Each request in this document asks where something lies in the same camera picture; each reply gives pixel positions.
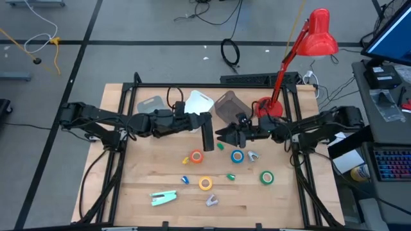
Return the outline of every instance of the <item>gray floor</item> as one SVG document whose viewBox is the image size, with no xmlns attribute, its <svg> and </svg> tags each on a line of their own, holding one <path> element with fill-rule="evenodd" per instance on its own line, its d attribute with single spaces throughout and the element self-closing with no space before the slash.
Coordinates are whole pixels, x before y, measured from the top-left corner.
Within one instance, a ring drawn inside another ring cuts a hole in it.
<svg viewBox="0 0 411 231">
<path fill-rule="evenodd" d="M 70 0 L 66 3 L 65 8 L 35 10 L 58 25 L 58 35 L 63 40 L 81 40 L 96 0 Z M 300 0 L 245 0 L 234 39 L 286 41 L 300 3 Z M 214 0 L 209 14 L 204 17 L 221 21 L 235 4 L 235 1 L 221 3 Z M 221 40 L 231 34 L 234 20 L 223 26 L 211 26 L 197 19 L 173 22 L 176 17 L 191 14 L 193 7 L 188 1 L 177 0 L 104 0 L 91 39 Z M 320 7 L 330 9 L 330 31 L 339 42 L 358 42 L 364 33 L 372 30 L 377 16 L 371 1 L 314 0 L 306 3 L 302 19 L 308 17 L 314 8 Z M 10 8 L 4 3 L 0 3 L 0 21 L 3 22 L 2 28 L 16 39 L 53 32 L 52 26 L 36 18 L 27 8 Z M 8 122 L 51 127 L 79 47 L 60 46 L 58 63 L 61 76 L 33 65 L 14 45 L 0 47 L 0 70 L 29 71 L 34 76 L 31 82 L 0 83 L 0 98 L 12 100 L 15 109 Z M 239 74 L 276 72 L 284 49 L 241 46 Z M 54 46 L 46 46 L 36 54 L 52 70 L 54 55 Z M 339 52 L 336 57 L 339 59 L 338 65 L 332 64 L 329 58 L 316 61 L 313 65 L 320 84 L 330 91 L 350 79 L 351 63 L 363 58 L 358 53 L 347 51 Z M 289 71 L 304 74 L 310 69 L 310 63 L 309 58 L 297 57 Z M 98 106 L 106 83 L 132 81 L 135 71 L 144 82 L 169 83 L 218 83 L 221 75 L 232 74 L 222 61 L 219 46 L 87 46 L 70 101 Z M 354 82 L 342 94 L 355 90 Z M 323 99 L 324 93 L 321 92 L 319 102 Z M 335 101 L 324 109 L 334 105 L 354 105 L 363 110 L 358 94 Z M 48 131 L 3 126 L 0 136 L 0 230 L 5 230 L 15 225 Z M 86 142 L 68 133 L 58 133 L 25 228 L 69 224 L 88 148 Z"/>
</svg>

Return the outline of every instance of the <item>lamp base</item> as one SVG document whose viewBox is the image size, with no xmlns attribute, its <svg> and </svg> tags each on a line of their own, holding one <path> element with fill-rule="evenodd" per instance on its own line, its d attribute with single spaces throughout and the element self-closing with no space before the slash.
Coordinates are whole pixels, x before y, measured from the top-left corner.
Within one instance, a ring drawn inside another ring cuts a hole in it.
<svg viewBox="0 0 411 231">
<path fill-rule="evenodd" d="M 254 111 L 258 118 L 261 118 L 265 115 L 270 115 L 272 117 L 280 117 L 283 115 L 283 106 L 279 101 L 274 103 L 274 106 L 271 107 L 271 97 L 264 97 L 258 100 Z"/>
</svg>

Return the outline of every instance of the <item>wooden table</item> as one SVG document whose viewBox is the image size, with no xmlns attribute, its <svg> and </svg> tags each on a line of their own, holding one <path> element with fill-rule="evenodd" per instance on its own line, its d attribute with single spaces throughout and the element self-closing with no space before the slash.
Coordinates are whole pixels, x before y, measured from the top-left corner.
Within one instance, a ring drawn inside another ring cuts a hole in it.
<svg viewBox="0 0 411 231">
<path fill-rule="evenodd" d="M 105 86 L 100 108 L 117 112 L 122 84 Z M 312 86 L 297 86 L 302 117 L 318 114 L 317 101 Z M 159 95 L 166 104 L 165 88 L 138 88 L 136 105 L 144 99 Z M 187 100 L 194 89 L 182 89 Z M 230 89 L 197 89 L 215 101 Z M 245 104 L 253 100 L 270 96 L 270 89 L 233 89 L 237 97 Z M 177 90 L 172 90 L 170 102 L 180 100 Z M 292 107 L 293 120 L 295 112 Z M 212 111 L 214 131 L 225 127 L 225 123 Z M 301 206 L 297 191 L 294 168 L 289 163 L 290 153 L 284 151 L 284 144 L 277 144 L 270 139 L 255 142 L 247 141 L 248 150 L 260 154 L 257 161 L 251 163 L 248 157 L 241 164 L 234 164 L 230 154 L 234 146 L 224 144 L 224 150 L 217 147 L 204 153 L 201 164 L 182 164 L 184 157 L 192 150 L 202 150 L 201 132 L 180 132 L 160 139 L 154 137 L 137 138 L 128 142 L 127 154 L 114 225 L 159 227 L 163 221 L 169 221 L 171 227 L 255 227 L 261 223 L 264 228 L 303 228 Z M 324 145 L 317 147 L 319 153 L 328 155 Z M 102 145 L 91 144 L 85 169 L 101 154 Z M 100 195 L 107 157 L 103 157 L 87 177 L 84 190 L 83 212 Z M 340 200 L 329 160 L 312 155 L 311 165 L 315 178 L 317 194 L 337 221 L 344 223 Z M 272 185 L 263 185 L 259 181 L 262 171 L 269 170 L 275 176 Z M 235 181 L 227 179 L 226 174 L 236 175 Z M 181 178 L 186 175 L 190 184 L 183 184 Z M 213 188 L 202 191 L 198 186 L 201 176 L 210 176 Z M 151 206 L 150 193 L 177 190 L 177 199 L 160 205 Z M 215 194 L 219 204 L 207 207 L 206 200 Z M 107 200 L 103 220 L 107 220 L 110 206 Z M 312 205 L 307 196 L 310 223 L 314 224 Z M 73 213 L 73 221 L 79 220 L 78 201 Z"/>
</svg>

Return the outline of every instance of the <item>computer monitor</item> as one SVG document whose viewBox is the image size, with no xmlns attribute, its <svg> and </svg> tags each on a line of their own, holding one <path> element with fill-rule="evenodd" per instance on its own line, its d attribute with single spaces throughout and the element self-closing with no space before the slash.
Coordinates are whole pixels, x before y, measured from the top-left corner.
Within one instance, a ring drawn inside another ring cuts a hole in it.
<svg viewBox="0 0 411 231">
<path fill-rule="evenodd" d="M 411 66 L 411 0 L 403 4 L 361 54 L 374 61 Z"/>
</svg>

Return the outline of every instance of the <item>red desk lamp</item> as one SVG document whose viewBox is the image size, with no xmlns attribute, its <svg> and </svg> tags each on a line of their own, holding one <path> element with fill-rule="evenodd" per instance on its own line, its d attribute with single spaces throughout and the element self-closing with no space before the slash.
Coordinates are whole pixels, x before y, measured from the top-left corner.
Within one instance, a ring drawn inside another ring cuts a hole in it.
<svg viewBox="0 0 411 231">
<path fill-rule="evenodd" d="M 274 91 L 271 97 L 261 98 L 254 108 L 256 115 L 260 118 L 269 114 L 279 117 L 283 114 L 283 106 L 278 102 L 281 82 L 288 65 L 296 55 L 302 56 L 324 56 L 338 52 L 338 45 L 333 36 L 328 33 L 329 11 L 324 8 L 314 10 L 310 19 L 306 20 L 302 30 L 294 43 L 292 50 L 281 62 L 281 68 L 277 75 Z"/>
</svg>

